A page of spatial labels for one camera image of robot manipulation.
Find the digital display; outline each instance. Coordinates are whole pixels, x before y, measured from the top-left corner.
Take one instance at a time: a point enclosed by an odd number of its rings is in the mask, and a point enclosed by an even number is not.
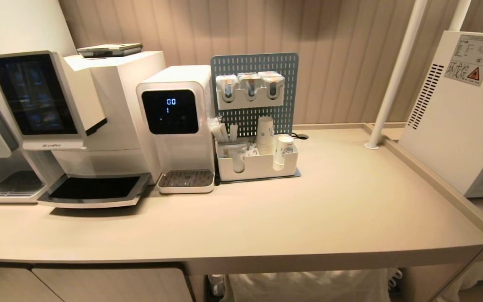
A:
[[[189,134],[199,131],[193,91],[145,91],[142,100],[149,130],[153,134]]]
[[[49,54],[1,57],[0,86],[22,134],[77,134]]]

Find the warning label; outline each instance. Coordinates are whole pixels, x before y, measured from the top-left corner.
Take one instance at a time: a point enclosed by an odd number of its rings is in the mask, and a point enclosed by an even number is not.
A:
[[[471,72],[471,74],[468,75],[467,78],[471,78],[473,80],[479,81],[480,80],[480,71],[478,70],[478,67],[477,67],[477,69],[475,69],[475,71]]]
[[[475,86],[482,84],[483,36],[460,36],[444,76]]]

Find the stacked paper cups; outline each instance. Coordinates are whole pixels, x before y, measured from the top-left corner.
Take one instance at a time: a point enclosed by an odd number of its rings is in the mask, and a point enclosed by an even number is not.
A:
[[[272,117],[259,117],[257,125],[257,149],[261,155],[274,153],[274,130]]]

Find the white cabinet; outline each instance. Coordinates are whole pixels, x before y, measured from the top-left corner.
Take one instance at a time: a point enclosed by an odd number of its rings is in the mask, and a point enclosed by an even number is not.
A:
[[[177,268],[34,268],[65,302],[193,302]]]
[[[61,302],[31,271],[0,267],[0,302]]]

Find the pegboard shelf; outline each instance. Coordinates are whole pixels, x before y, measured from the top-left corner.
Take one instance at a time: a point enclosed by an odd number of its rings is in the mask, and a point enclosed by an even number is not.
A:
[[[263,115],[273,118],[275,134],[291,134],[299,65],[299,56],[296,53],[220,55],[213,57],[210,65],[214,79],[218,75],[258,73],[260,71],[276,71],[284,76],[282,106],[221,110],[217,105],[216,93],[213,93],[213,103],[217,116],[222,117],[227,129],[230,129],[231,124],[238,125],[239,137],[255,136],[257,120]],[[213,91],[217,91],[215,81],[212,83]]]

